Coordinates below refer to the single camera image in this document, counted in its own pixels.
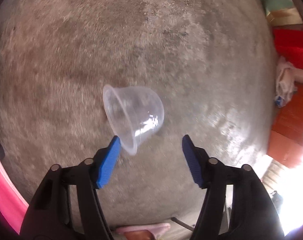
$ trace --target orange object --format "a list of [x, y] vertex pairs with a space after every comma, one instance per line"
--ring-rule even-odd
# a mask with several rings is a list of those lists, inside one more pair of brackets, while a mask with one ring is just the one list
[[303, 69], [303, 31], [274, 29], [277, 52], [296, 68]]
[[267, 153], [288, 168], [297, 166], [303, 155], [303, 84], [295, 85], [297, 93], [274, 121]]

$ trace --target pink slipper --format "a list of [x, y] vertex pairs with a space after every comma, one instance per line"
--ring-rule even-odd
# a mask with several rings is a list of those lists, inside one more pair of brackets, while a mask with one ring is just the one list
[[170, 229], [169, 223], [159, 223], [153, 225], [121, 227], [116, 229], [116, 233], [123, 235], [126, 232], [148, 230], [150, 233], [152, 233], [155, 239], [158, 239], [169, 229]]

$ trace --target orange box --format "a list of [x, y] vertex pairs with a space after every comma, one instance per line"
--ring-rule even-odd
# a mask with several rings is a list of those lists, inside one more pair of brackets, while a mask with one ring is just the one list
[[287, 166], [299, 165], [303, 156], [303, 84], [296, 83], [297, 93], [273, 123], [267, 154]]

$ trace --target metal screw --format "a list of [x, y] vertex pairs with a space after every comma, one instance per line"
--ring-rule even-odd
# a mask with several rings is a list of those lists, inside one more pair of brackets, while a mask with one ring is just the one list
[[218, 163], [218, 160], [217, 160], [216, 158], [210, 158], [210, 159], [208, 160], [208, 162], [209, 162], [210, 164], [215, 165], [215, 164]]
[[56, 170], [58, 170], [60, 168], [60, 166], [58, 165], [58, 164], [54, 164], [53, 166], [51, 166], [51, 170], [52, 171], [56, 171]]
[[251, 166], [248, 165], [248, 164], [245, 164], [245, 165], [243, 166], [243, 169], [244, 169], [245, 171], [251, 171]]
[[90, 165], [90, 164], [93, 163], [93, 159], [92, 159], [92, 158], [85, 159], [84, 163], [85, 163], [86, 165]]

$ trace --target blue rubber pad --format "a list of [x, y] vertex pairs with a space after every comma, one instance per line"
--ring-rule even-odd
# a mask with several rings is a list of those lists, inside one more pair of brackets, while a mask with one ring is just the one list
[[188, 135], [185, 135], [182, 138], [182, 151], [184, 152], [194, 182], [201, 188], [204, 183], [201, 167], [197, 160], [197, 157], [195, 156], [194, 151], [196, 151], [196, 148]]
[[120, 139], [118, 137], [113, 144], [109, 145], [108, 150], [109, 151], [99, 168], [98, 179], [96, 181], [98, 188], [103, 188], [106, 184], [108, 184], [112, 171], [115, 167], [121, 150]]

